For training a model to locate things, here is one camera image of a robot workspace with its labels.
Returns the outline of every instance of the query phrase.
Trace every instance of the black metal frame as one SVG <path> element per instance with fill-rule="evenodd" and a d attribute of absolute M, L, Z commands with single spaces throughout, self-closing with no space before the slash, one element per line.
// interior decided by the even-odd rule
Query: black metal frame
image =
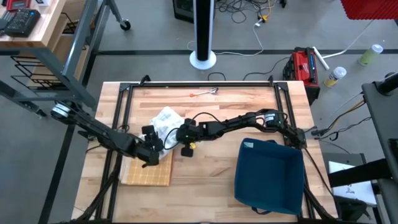
<path fill-rule="evenodd" d="M 297 127 L 295 123 L 295 118 L 294 118 L 294 113 L 293 113 L 293 107 L 292 107 L 292 102 L 290 100 L 290 94 L 289 94 L 289 86 L 287 82 L 273 82 L 272 79 L 270 79 L 269 82 L 194 82 L 194 83 L 186 83 L 186 82 L 149 82 L 149 83 L 121 83 L 119 87 L 119 94 L 118 98 L 116 101 L 116 109 L 114 112 L 114 119 L 113 119 L 113 124 L 112 128 L 117 129 L 118 128 L 118 121 L 120 117 L 120 110 L 121 110 L 121 103 L 122 103 L 122 98 L 123 94 L 125 91 L 127 91 L 127 102 L 126 102 L 126 107 L 125 107 L 125 112 L 123 116 L 123 122 L 122 122 L 122 127 L 126 127 L 128 123 L 128 117 L 130 114 L 130 107 L 131 107 L 131 102 L 132 102 L 132 93 L 133 89 L 135 88 L 158 88 L 158 87 L 164 87 L 164 88 L 181 88 L 181 87 L 223 87 L 223 86 L 228 86 L 228 87 L 248 87 L 248 86 L 258 86 L 258 87 L 270 87 L 273 88 L 275 91 L 275 98 L 277 101 L 277 107 L 278 110 L 283 112 L 283 105 L 282 105 L 282 100 L 281 100 L 281 95 L 280 91 L 284 92 L 285 95 L 285 102 L 286 102 L 286 107 L 287 107 L 287 114 L 290 119 L 290 124 L 293 127 Z M 60 155 L 60 158 L 66 159 L 66 156 L 64 155 L 67 153 L 67 149 L 64 149 L 64 146 L 62 148 L 62 155 Z M 122 161 L 122 156 L 117 155 L 116 157 L 116 163 L 114 165 L 114 169 L 109 175 L 110 172 L 110 167 L 111 167 L 111 161 L 113 158 L 113 152 L 108 151 L 106 153 L 106 159 L 104 163 L 104 170 L 103 170 L 103 176 L 101 180 L 101 188 L 99 190 L 98 195 L 95 197 L 91 205 L 87 208 L 86 212 L 80 216 L 79 218 L 76 219 L 76 221 L 79 222 L 92 222 L 88 221 L 88 219 L 92 216 L 92 214 L 95 211 L 95 221 L 103 221 L 104 223 L 112 223 L 112 218 L 113 218 L 113 213 L 114 213 L 114 206 L 116 203 L 116 194 L 117 194 L 117 188 L 118 188 L 118 176 L 119 176 L 119 171 L 121 168 L 121 161 Z M 58 165 L 57 163 L 57 168 L 54 172 L 53 175 L 53 181 L 54 182 L 59 182 L 60 176 L 62 175 L 62 169 L 63 165 Z M 42 214 L 40 216 L 40 221 L 39 223 L 47 223 L 48 222 L 48 217 L 49 217 L 49 212 L 52 208 L 53 200 L 55 198 L 55 193 L 57 192 L 57 187 L 58 185 L 56 183 L 53 183 L 52 181 L 52 186 L 50 186 L 49 192 L 47 194 L 47 199 L 46 203 L 43 207 Z M 307 175 L 305 174 L 305 184 L 308 184 L 308 179 Z M 107 190 L 112 186 L 111 189 L 111 194 L 109 198 L 109 205 L 108 205 L 108 212 L 107 216 L 105 219 L 101 218 L 102 212 L 103 212 L 103 197 Z M 311 202 L 306 198 L 306 204 L 307 204 L 307 210 L 308 210 L 308 216 L 309 219 L 313 220 L 315 219 L 315 213 L 313 210 L 313 206 Z"/>

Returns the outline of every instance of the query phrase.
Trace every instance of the white paper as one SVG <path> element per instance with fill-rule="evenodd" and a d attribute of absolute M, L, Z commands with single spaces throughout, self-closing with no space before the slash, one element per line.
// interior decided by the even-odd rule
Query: white paper
<path fill-rule="evenodd" d="M 334 173 L 352 167 L 354 166 L 329 161 L 329 173 Z M 374 197 L 372 184 L 370 181 L 333 187 L 332 192 L 333 195 L 336 196 L 358 199 L 364 201 L 368 205 L 376 205 L 376 199 Z"/>

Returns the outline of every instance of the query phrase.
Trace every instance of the white cloth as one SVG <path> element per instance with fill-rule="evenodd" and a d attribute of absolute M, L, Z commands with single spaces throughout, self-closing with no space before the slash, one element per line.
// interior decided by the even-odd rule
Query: white cloth
<path fill-rule="evenodd" d="M 158 136 L 163 140 L 165 140 L 167 134 L 173 128 L 179 128 L 181 124 L 184 123 L 184 119 L 178 115 L 172 108 L 166 106 L 162 109 L 162 111 L 155 117 L 152 118 L 150 124 L 154 126 L 155 131 Z M 172 131 L 167 137 L 167 141 L 165 142 L 165 148 L 168 149 L 174 145 L 176 145 L 177 140 L 175 139 L 175 133 L 177 130 Z M 172 149 L 165 150 L 159 152 L 159 159 L 165 157 Z"/>

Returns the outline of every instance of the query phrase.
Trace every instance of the blue plastic tray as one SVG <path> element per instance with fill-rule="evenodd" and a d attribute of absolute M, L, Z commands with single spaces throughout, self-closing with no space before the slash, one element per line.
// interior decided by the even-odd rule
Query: blue plastic tray
<path fill-rule="evenodd" d="M 301 151 L 275 141 L 243 139 L 235 173 L 235 198 L 270 212 L 298 215 L 304 188 Z"/>

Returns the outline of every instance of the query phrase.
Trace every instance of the wooden table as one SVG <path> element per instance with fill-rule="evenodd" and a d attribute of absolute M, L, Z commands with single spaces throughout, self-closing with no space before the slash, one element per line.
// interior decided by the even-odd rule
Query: wooden table
<path fill-rule="evenodd" d="M 111 126 L 116 107 L 119 82 L 106 82 L 99 99 L 96 119 Z M 297 126 L 311 128 L 314 123 L 302 82 L 288 82 L 290 97 Z M 183 118 L 192 118 L 206 111 L 223 120 L 257 111 L 277 108 L 273 88 L 222 87 L 217 95 L 201 95 L 190 98 L 189 94 L 208 88 L 140 88 L 133 92 L 130 132 L 140 134 L 141 126 L 169 106 Z M 203 115 L 197 121 L 212 120 Z M 194 157 L 182 157 L 180 148 L 175 150 L 169 187 L 136 187 L 119 185 L 114 222 L 295 222 L 296 216 L 281 213 L 257 215 L 234 199 L 234 173 L 240 143 L 244 138 L 275 139 L 283 144 L 279 133 L 261 133 L 254 128 L 244 128 L 225 134 L 210 142 L 198 142 Z M 318 141 L 308 139 L 308 150 L 327 181 L 325 165 Z M 98 148 L 86 155 L 80 186 L 72 218 L 94 199 L 100 189 L 106 150 Z M 304 155 L 305 167 L 311 191 L 331 214 L 336 216 L 335 204 L 323 186 L 313 164 Z M 103 217 L 106 216 L 104 205 Z"/>
<path fill-rule="evenodd" d="M 47 47 L 55 25 L 60 17 L 66 0 L 51 0 L 49 6 L 39 7 L 35 1 L 30 2 L 30 8 L 40 12 L 41 17 L 28 38 L 0 36 L 0 47 Z M 6 8 L 0 6 L 0 15 Z"/>

